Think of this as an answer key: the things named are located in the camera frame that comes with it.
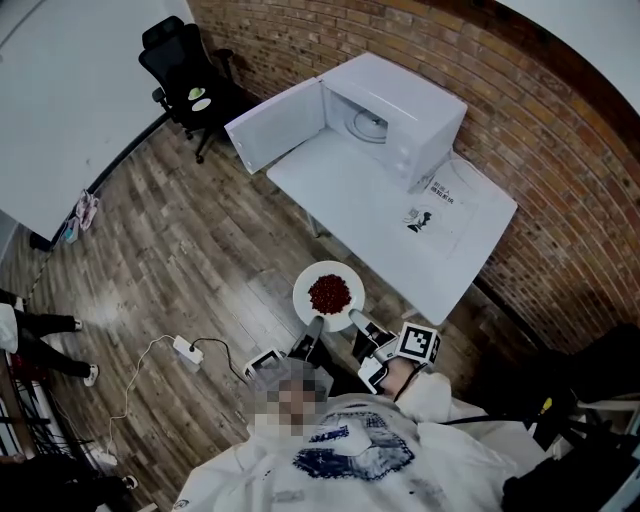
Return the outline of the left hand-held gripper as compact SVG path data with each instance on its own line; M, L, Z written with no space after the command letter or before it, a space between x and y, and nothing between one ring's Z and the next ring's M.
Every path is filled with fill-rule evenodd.
M247 362L243 368L244 377L254 384L277 384L282 380L290 380L313 373L321 366L321 361L314 352L319 341L325 320L315 316L299 338L287 352L271 347Z

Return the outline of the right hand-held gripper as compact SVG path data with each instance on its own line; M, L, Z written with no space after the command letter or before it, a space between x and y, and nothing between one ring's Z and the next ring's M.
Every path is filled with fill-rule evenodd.
M388 376L389 362L403 358L420 370L432 370L441 345L434 329L405 322L400 333L387 331L371 322L362 311L351 309L349 318L357 327L352 355L360 364L358 377L373 394L381 394L381 382Z

